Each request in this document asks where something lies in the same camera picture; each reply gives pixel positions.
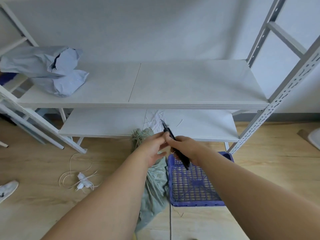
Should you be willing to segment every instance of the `green fabric bag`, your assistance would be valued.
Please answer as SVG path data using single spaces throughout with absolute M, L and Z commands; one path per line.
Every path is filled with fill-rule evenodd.
M 142 131 L 141 129 L 134 130 L 132 134 L 133 150 L 153 134 L 151 128 L 146 128 Z M 168 166 L 166 157 L 163 157 L 148 169 L 135 232 L 148 225 L 158 213 L 165 209 L 168 198 Z

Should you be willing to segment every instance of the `grid pattern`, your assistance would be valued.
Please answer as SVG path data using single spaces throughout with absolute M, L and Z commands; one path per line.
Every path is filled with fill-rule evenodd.
M 181 161 L 168 158 L 170 201 L 174 206 L 224 206 L 204 171 L 195 165 L 186 170 Z

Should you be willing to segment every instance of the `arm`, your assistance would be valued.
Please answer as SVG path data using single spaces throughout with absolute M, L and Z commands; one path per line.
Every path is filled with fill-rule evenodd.
M 163 133 L 147 138 L 96 190 L 63 216 L 42 240 L 131 239 L 147 170 L 166 153 Z
M 167 143 L 200 166 L 250 239 L 317 239 L 320 208 L 189 137 Z

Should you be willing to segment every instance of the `white sneaker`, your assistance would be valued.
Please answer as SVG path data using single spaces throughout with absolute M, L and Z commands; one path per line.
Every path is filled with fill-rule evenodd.
M 17 189 L 19 183 L 14 180 L 5 185 L 0 186 L 0 203 L 8 198 Z

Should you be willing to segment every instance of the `wooden floor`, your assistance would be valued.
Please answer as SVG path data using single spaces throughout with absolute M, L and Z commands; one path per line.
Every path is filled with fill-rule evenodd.
M 238 123 L 242 131 L 246 123 Z M 320 205 L 320 152 L 297 135 L 320 123 L 266 123 L 234 154 L 235 163 Z M 0 185 L 17 179 L 18 189 L 0 204 L 0 240 L 40 239 L 72 206 L 86 196 L 58 186 L 62 173 L 69 170 L 75 153 L 38 143 L 20 128 L 0 121 Z M 223 143 L 207 143 L 223 151 Z M 130 154 L 128 140 L 85 138 L 88 149 L 72 161 L 73 170 L 98 170 L 92 178 L 99 183 Z M 74 178 L 67 178 L 71 185 Z M 174 208 L 173 239 L 247 239 L 226 207 Z M 160 213 L 138 239 L 169 239 L 169 208 Z

